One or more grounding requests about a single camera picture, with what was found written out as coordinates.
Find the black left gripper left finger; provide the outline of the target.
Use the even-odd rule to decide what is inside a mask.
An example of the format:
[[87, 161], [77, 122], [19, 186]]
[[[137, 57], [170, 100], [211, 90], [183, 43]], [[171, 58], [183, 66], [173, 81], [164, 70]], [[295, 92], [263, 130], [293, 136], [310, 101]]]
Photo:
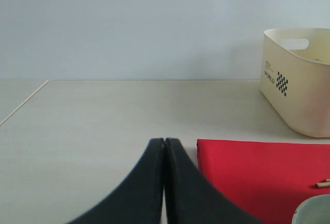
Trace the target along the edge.
[[160, 223], [164, 139], [152, 138], [126, 178], [101, 202], [69, 223]]

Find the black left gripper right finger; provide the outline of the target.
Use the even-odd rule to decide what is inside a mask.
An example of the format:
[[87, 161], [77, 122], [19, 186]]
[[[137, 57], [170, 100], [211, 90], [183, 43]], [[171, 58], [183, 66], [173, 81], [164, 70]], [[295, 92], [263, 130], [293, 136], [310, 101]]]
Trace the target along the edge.
[[197, 169], [181, 141], [164, 141], [167, 223], [262, 223], [220, 193]]

